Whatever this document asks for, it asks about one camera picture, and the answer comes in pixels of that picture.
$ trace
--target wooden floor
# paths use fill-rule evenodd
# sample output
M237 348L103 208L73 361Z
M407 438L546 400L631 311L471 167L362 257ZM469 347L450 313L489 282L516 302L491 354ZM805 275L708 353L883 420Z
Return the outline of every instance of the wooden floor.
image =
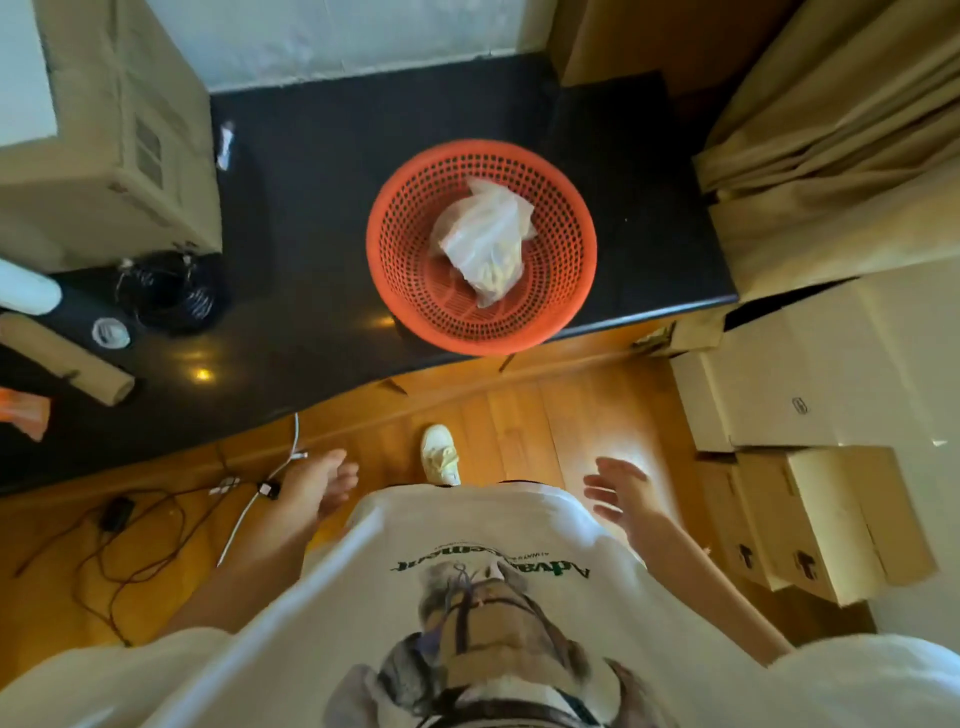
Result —
M432 423L444 423L452 431L465 483L526 478L564 487L579 497L582 478L591 471L595 457L623 457L655 478L698 543L711 547L715 540L694 468L695 448L669 365L662 359L637 356L463 395L347 434L311 436L307 445L312 451L346 448L361 466L355 498L323 525L314 544L335 539L353 504L365 493L422 479L420 435ZM227 465L245 478L262 477L276 464L272 456L271 462L243 461L235 466L242 456L230 453ZM207 489L222 475L222 471L166 475L154 485L169 491L201 489L178 498L189 529L217 503L218 497ZM209 574L251 495L252 486L245 485L225 496L168 568L119 595L116 622L128 639L148 641ZM160 493L137 495L134 513L161 497ZM4 501L0 509L0 685L64 649L115 642L110 630L72 595L76 591L81 600L104 612L115 592L115 585L99 573L95 561L78 571L100 539L95 515L84 518L84 513L107 499L100 493L74 499L58 496L48 503L33 494L19 507L15 501L12 505ZM269 501L258 501L249 521L269 507ZM39 545L77 522L79 527L53 543L21 576L13 577ZM110 545L104 558L106 575L122 579L164 558L176 546L179 531L179 511L168 501ZM737 585L795 643L871 629L869 612L862 605L840 610L795 589L774 595L749 582Z

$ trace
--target white bottle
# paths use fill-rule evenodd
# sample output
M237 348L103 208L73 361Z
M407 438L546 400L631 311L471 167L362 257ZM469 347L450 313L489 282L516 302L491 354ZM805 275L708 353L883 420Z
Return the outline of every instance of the white bottle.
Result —
M0 258L0 306L39 316L50 313L62 298L55 280Z

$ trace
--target black countertop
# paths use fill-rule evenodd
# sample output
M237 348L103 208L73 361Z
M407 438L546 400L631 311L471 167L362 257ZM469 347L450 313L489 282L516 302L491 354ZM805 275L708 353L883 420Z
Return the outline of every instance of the black countertop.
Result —
M0 494L209 443L462 358L393 324L365 253L380 186L451 139L527 147L587 202L596 279L558 337L736 298L657 74L561 89L546 58L528 55L223 94L213 113L236 128L220 178L226 315L181 339L132 325L132 345L106 352L89 331L116 315L114 272L58 276L64 303L41 322L136 375L137 387L105 407L0 347L0 386L54 398L41 444L0 426Z

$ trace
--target foot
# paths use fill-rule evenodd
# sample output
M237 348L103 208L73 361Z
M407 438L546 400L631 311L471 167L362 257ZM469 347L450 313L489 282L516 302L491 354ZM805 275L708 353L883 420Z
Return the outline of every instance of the foot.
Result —
M445 425L431 425L420 441L420 462L426 480L433 485L460 485L457 462L460 456L453 445L453 435Z

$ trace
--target beige curtain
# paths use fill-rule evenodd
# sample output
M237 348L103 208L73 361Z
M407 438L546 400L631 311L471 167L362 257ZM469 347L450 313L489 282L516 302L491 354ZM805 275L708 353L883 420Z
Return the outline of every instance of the beige curtain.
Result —
M806 0L696 160L744 300L960 253L960 0Z

